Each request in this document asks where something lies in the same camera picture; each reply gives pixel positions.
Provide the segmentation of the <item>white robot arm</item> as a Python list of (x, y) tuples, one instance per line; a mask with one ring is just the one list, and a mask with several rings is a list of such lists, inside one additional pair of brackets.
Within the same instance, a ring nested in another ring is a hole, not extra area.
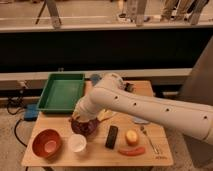
[(106, 74), (80, 98), (72, 117), (78, 122), (88, 122), (103, 109), (173, 128), (213, 145), (213, 106), (126, 92), (122, 78), (116, 73)]

